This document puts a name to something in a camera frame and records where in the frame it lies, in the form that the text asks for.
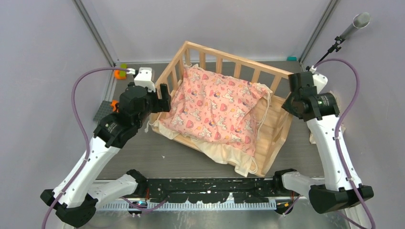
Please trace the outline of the wooden slatted pet bed frame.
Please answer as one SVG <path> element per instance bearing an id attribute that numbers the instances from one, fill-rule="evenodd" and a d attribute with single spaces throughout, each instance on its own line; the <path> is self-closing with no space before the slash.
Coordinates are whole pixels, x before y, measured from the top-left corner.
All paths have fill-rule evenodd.
<path id="1" fill-rule="evenodd" d="M 265 100 L 261 99 L 255 107 L 257 114 L 265 115 L 266 118 L 259 130 L 259 138 L 256 142 L 254 158 L 258 171 L 252 175 L 265 176 L 284 145 L 292 123 L 292 115 L 281 107 L 288 96 L 289 72 L 186 41 L 158 77 L 156 83 L 167 83 L 169 93 L 173 97 L 183 81 L 184 67 L 195 64 L 207 71 L 264 84 L 273 92 L 270 106 L 267 106 Z M 200 151 L 188 137 L 178 136 L 173 141 Z"/>

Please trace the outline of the pink unicorn print cushion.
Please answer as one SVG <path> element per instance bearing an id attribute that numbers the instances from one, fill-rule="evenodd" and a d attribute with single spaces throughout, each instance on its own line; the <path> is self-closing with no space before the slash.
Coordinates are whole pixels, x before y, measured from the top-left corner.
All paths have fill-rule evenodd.
<path id="1" fill-rule="evenodd" d="M 246 177 L 258 171 L 254 158 L 258 133 L 266 118 L 255 107 L 270 106 L 273 92 L 264 84 L 187 65 L 183 81 L 171 99 L 171 110 L 149 125 L 173 140 L 188 137 L 219 164 L 233 164 Z"/>

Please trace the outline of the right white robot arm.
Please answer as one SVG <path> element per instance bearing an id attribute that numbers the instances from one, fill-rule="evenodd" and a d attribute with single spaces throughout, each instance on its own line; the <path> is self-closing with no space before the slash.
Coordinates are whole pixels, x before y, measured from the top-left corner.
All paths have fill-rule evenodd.
<path id="1" fill-rule="evenodd" d="M 355 207 L 374 197 L 371 186 L 363 185 L 356 173 L 341 132 L 340 111 L 331 93 L 320 93 L 327 78 L 319 73 L 302 72 L 288 76 L 290 94 L 282 108 L 303 120 L 315 140 L 324 171 L 324 181 L 284 169 L 273 176 L 273 191 L 284 196 L 289 191 L 309 199 L 317 213 Z"/>

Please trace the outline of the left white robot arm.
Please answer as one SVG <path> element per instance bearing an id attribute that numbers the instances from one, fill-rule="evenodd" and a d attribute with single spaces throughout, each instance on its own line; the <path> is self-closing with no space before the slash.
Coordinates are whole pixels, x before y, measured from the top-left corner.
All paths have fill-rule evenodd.
<path id="1" fill-rule="evenodd" d="M 91 186 L 105 165 L 143 127 L 151 113 L 168 112 L 171 95 L 165 83 L 158 91 L 130 83 L 120 95 L 112 113 L 103 117 L 94 130 L 82 158 L 69 175 L 54 189 L 46 189 L 41 200 L 55 210 L 64 223 L 79 228 L 102 206 L 117 198 L 146 194 L 147 179 L 132 169 L 120 178 L 98 188 Z"/>

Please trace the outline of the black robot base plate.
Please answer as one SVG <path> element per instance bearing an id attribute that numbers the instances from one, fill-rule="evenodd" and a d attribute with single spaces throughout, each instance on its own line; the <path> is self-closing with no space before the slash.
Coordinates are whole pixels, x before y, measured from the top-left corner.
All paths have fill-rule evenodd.
<path id="1" fill-rule="evenodd" d="M 291 201 L 298 192 L 281 189 L 272 178 L 149 178 L 141 191 L 124 197 L 149 200 L 152 203 L 224 203 L 233 197 L 235 203 L 265 203 L 268 198 Z"/>

